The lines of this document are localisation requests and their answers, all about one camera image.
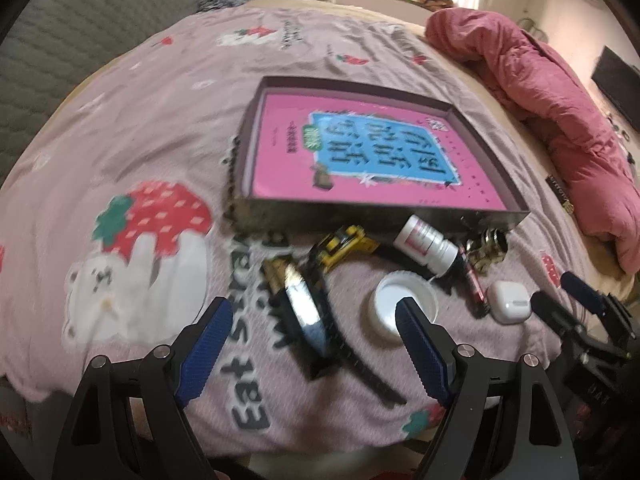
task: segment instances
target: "pink bedsheet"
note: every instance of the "pink bedsheet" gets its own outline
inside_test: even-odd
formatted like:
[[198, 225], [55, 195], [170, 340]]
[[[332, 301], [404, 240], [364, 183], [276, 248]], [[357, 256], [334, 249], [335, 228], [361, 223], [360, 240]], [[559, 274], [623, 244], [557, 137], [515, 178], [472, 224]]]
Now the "pink bedsheet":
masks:
[[625, 272], [640, 270], [640, 193], [615, 134], [566, 61], [496, 12], [444, 9], [427, 40], [469, 65], [545, 144], [583, 233], [615, 240]]
[[[367, 63], [349, 60], [368, 59]], [[47, 123], [0, 189], [0, 376], [32, 401], [70, 394], [89, 360], [141, 358], [171, 342], [215, 296], [234, 326], [186, 415], [207, 456], [386, 446], [437, 419], [406, 350], [376, 338], [369, 297], [396, 267], [348, 258], [328, 275], [348, 343], [408, 402], [390, 410], [348, 370], [307, 381], [268, 305], [262, 261], [302, 256], [236, 237], [223, 219], [232, 139], [261, 79], [325, 77], [385, 85], [455, 106], [501, 161], [530, 210], [505, 261], [480, 278], [543, 289], [584, 320], [549, 275], [587, 277], [567, 216], [478, 97], [403, 26], [324, 12], [239, 7], [189, 16], [149, 38], [77, 92]], [[360, 184], [366, 189], [366, 180]], [[437, 323], [483, 355], [547, 366], [560, 340], [539, 318], [475, 319], [463, 291], [435, 290]], [[134, 404], [134, 416], [143, 413]]]

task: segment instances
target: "red pen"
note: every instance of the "red pen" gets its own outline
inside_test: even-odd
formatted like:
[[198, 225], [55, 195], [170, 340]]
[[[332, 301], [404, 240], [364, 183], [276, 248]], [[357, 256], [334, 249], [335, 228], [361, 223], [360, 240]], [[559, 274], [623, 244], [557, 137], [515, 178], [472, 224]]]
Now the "red pen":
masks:
[[489, 313], [489, 301], [484, 294], [484, 290], [482, 290], [482, 286], [480, 285], [480, 280], [478, 279], [478, 274], [476, 273], [474, 266], [469, 261], [469, 258], [466, 257], [465, 248], [460, 244], [458, 245], [458, 253], [460, 254], [460, 258], [462, 258], [463, 272], [465, 273], [466, 282], [468, 283], [471, 295], [474, 298], [474, 303], [476, 304], [476, 312], [474, 314], [478, 319], [481, 319]]

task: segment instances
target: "bottle cap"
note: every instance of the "bottle cap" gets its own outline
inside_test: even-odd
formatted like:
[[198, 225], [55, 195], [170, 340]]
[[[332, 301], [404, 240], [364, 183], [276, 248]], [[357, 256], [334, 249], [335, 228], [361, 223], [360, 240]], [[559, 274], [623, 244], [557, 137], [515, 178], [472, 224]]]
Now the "bottle cap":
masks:
[[396, 328], [396, 304], [402, 298], [414, 298], [432, 323], [438, 315], [438, 300], [427, 280], [407, 270], [386, 275], [369, 300], [369, 320], [380, 337], [396, 344], [402, 343]]

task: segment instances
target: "television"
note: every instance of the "television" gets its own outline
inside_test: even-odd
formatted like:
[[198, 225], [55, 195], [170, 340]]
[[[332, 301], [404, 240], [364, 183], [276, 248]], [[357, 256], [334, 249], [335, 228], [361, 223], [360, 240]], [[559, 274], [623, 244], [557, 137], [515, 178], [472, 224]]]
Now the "television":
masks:
[[591, 75], [600, 91], [631, 126], [640, 132], [640, 72], [605, 47]]

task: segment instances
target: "red comforter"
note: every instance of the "red comforter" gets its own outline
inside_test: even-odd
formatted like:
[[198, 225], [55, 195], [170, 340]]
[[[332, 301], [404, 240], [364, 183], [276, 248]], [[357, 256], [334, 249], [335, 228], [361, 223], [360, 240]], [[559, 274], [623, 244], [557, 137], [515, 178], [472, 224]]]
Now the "red comforter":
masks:
[[586, 235], [615, 241], [624, 271], [640, 270], [640, 194], [615, 134], [566, 61], [496, 12], [444, 9], [427, 40], [472, 68], [545, 144]]

